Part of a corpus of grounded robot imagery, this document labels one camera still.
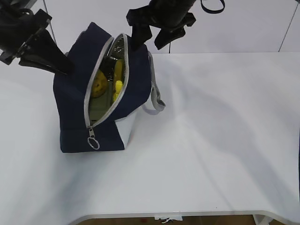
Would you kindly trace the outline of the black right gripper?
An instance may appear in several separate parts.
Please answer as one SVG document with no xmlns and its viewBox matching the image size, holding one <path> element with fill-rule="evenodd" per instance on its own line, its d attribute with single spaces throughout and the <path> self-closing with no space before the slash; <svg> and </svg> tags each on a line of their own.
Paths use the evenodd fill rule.
<svg viewBox="0 0 300 225">
<path fill-rule="evenodd" d="M 158 50 L 184 37 L 186 32 L 182 27 L 192 26 L 195 22 L 195 17 L 189 12 L 194 3 L 194 0 L 151 0 L 144 7 L 130 9 L 126 19 L 132 26 L 132 50 L 136 51 L 152 38 L 150 26 L 161 28 L 154 41 Z"/>
</svg>

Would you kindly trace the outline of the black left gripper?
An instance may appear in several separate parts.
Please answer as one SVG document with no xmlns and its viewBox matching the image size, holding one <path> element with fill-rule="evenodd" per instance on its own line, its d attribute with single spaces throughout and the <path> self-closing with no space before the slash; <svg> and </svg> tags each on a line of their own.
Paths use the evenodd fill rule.
<svg viewBox="0 0 300 225">
<path fill-rule="evenodd" d="M 72 61 L 59 49 L 48 30 L 52 17 L 43 10 L 2 8 L 0 10 L 0 60 L 52 73 L 69 74 Z"/>
</svg>

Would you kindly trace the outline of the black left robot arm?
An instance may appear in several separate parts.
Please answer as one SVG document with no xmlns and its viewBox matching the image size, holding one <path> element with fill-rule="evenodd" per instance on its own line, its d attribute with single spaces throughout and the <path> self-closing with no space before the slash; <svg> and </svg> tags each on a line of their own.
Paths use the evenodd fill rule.
<svg viewBox="0 0 300 225">
<path fill-rule="evenodd" d="M 52 17 L 42 9 L 33 12 L 33 0 L 0 2 L 0 60 L 6 65 L 19 58 L 19 65 L 52 73 L 69 74 L 74 65 L 47 30 Z"/>
</svg>

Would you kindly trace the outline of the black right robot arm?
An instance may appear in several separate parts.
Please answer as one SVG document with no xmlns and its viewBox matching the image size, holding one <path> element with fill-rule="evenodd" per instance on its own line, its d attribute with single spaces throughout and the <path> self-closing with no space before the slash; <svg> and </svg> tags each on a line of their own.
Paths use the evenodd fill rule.
<svg viewBox="0 0 300 225">
<path fill-rule="evenodd" d="M 160 29 L 154 41 L 157 49 L 183 37 L 184 26 L 190 27 L 196 21 L 189 12 L 193 4 L 193 0 L 152 0 L 144 7 L 130 9 L 126 20 L 132 28 L 131 50 L 137 51 L 152 38 L 151 27 Z M 69 74 L 74 70 L 74 61 L 62 53 L 55 39 L 46 30 L 33 38 L 27 47 L 19 61 L 21 66 L 62 74 Z"/>
</svg>

